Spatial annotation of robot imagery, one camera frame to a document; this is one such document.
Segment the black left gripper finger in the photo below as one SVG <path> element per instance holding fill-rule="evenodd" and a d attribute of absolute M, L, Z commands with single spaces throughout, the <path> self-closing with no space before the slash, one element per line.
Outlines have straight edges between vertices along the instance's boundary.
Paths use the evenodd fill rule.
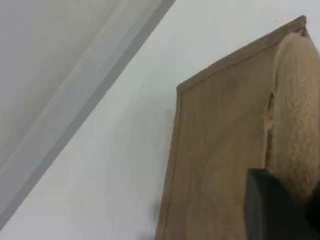
<path fill-rule="evenodd" d="M 246 174 L 243 216 L 249 240 L 318 240 L 305 213 L 294 205 L 289 192 L 268 170 L 250 168 Z"/>
<path fill-rule="evenodd" d="M 311 199 L 309 201 L 306 218 L 309 224 L 320 231 L 320 185 L 318 184 L 313 191 Z"/>

